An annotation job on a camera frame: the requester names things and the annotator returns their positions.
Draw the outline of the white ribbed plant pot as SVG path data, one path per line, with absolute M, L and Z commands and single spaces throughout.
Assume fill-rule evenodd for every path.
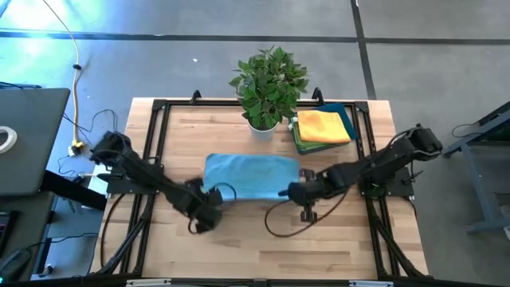
M 255 140 L 270 141 L 273 139 L 273 135 L 274 135 L 279 124 L 276 123 L 272 128 L 267 128 L 267 129 L 263 129 L 263 130 L 255 128 L 250 121 L 248 122 L 248 125 L 249 125 L 249 129 L 252 133 L 252 136 Z

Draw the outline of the blue fabric basket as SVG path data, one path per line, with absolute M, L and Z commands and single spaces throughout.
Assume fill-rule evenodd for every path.
M 357 133 L 355 131 L 353 123 L 351 122 L 350 112 L 345 108 L 344 104 L 342 104 L 342 103 L 326 104 L 326 105 L 318 107 L 318 108 L 307 109 L 307 110 L 318 110 L 318 111 L 322 111 L 322 112 L 336 112 L 336 113 L 338 113 L 343 121 L 343 124 L 345 125 L 345 128 L 347 129 L 349 136 L 351 137 L 350 142 L 341 143 L 340 146 L 349 144 L 352 141 L 356 140 Z

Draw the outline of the orange microfiber towel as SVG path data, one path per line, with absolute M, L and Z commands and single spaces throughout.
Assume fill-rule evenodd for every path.
M 336 112 L 298 111 L 297 123 L 303 141 L 323 144 L 344 144 L 351 141 L 340 115 Z

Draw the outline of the black aluminium table frame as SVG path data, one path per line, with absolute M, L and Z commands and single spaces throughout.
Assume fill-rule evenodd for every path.
M 171 179 L 199 177 L 212 153 L 296 158 L 289 130 L 258 141 L 232 98 L 135 98 L 126 134 L 137 152 L 158 156 Z M 179 279 L 375 279 L 395 259 L 369 223 L 368 199 L 357 187 L 345 198 L 316 204 L 321 221 L 306 227 L 300 208 L 268 200 L 238 200 L 218 227 L 193 235 L 186 217 L 161 194 L 151 198 L 147 228 L 135 239 L 121 272 Z

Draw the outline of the blue microfiber towel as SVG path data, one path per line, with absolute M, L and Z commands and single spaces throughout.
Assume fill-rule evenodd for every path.
M 299 180 L 300 162 L 279 155 L 214 153 L 206 157 L 204 189 L 218 187 L 225 201 L 278 200 Z

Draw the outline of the green microfiber towel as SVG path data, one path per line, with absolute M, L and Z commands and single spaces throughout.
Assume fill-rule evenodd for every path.
M 302 140 L 300 138 L 300 130 L 296 117 L 291 119 L 291 124 L 288 128 L 292 133 L 297 152 L 300 155 L 307 155 L 340 146 L 340 143 L 316 143 Z

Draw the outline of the green leafy potted tree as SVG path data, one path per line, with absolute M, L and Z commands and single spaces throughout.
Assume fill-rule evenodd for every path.
M 247 61 L 239 61 L 234 88 L 242 116 L 252 128 L 268 131 L 290 118 L 297 101 L 307 92 L 308 68 L 294 61 L 281 47 L 260 49 Z

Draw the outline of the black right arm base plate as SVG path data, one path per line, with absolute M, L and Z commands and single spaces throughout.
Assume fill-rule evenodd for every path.
M 385 196 L 410 197 L 414 196 L 412 183 L 413 179 L 408 167 L 402 167 L 385 179 L 363 176 L 359 180 L 359 188 L 362 195 L 372 198 Z

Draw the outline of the white tape roll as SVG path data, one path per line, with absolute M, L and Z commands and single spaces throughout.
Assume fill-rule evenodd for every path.
M 0 144 L 0 154 L 4 154 L 12 149 L 18 139 L 18 134 L 15 130 L 7 126 L 0 126 L 0 135 L 5 134 L 6 140 Z

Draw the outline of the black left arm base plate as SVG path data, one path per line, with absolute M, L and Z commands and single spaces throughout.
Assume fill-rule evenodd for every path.
M 99 179 L 108 184 L 107 193 L 112 195 L 156 195 L 158 191 L 131 179 L 122 167 L 99 173 Z

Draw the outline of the blue metal cart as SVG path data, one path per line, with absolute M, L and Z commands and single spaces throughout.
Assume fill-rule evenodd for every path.
M 455 141 L 442 153 L 464 158 L 482 219 L 469 234 L 510 228 L 510 101 L 470 124 L 451 130 Z

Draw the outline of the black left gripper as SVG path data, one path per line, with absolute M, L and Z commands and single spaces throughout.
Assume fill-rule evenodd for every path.
M 191 188 L 198 197 L 198 201 L 191 204 L 190 211 L 187 212 L 188 232 L 190 234 L 203 234 L 216 228 L 222 219 L 223 198 L 218 187 L 212 187 L 204 192 L 203 179 L 195 178 L 186 181 L 186 185 Z

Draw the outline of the grey desk top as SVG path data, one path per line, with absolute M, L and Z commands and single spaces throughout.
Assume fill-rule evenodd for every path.
M 69 95 L 67 88 L 0 90 L 0 127 L 17 134 L 0 153 L 0 196 L 39 191 Z

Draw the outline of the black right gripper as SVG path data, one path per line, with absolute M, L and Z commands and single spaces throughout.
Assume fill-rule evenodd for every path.
M 300 213 L 302 222 L 316 222 L 318 215 L 312 207 L 319 199 L 331 198 L 332 185 L 324 171 L 315 173 L 313 170 L 300 169 L 299 176 L 297 183 L 288 185 L 287 196 L 296 205 L 304 208 Z

